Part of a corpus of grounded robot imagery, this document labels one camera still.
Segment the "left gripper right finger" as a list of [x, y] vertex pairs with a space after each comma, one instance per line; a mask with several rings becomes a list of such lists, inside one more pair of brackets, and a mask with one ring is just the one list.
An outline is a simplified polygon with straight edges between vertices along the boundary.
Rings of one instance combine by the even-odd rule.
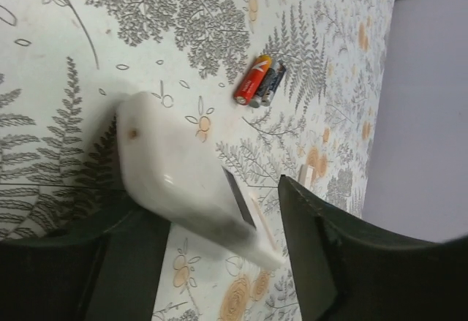
[[286, 175], [278, 194], [302, 319], [363, 320], [363, 297], [350, 283], [344, 245], [366, 223]]

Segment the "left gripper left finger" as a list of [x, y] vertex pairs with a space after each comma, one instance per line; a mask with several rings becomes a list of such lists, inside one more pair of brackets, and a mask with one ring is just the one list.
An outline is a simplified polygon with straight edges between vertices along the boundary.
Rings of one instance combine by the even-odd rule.
[[150, 320], [170, 223], [129, 195], [47, 237], [49, 320]]

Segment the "white battery cover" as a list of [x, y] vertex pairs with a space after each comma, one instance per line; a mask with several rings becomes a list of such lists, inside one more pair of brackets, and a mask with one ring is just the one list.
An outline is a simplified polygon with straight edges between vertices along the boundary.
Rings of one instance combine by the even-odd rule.
[[298, 176], [298, 182], [302, 186], [309, 188], [312, 183], [314, 171], [315, 171], [314, 167], [308, 164], [301, 165], [301, 169], [300, 169], [299, 176]]

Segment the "red white remote control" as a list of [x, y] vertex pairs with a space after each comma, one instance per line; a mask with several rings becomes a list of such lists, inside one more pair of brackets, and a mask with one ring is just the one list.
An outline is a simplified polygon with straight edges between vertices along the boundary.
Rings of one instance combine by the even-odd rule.
[[285, 258], [256, 198], [149, 91], [117, 108], [121, 177], [143, 208], [269, 271]]

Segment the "red AAA battery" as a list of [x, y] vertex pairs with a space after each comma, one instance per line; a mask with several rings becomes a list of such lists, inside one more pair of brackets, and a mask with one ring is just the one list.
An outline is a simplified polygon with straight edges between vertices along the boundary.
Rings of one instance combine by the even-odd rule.
[[234, 100], [240, 105], [248, 105], [272, 63], [269, 55], [258, 56], [250, 70], [234, 93]]

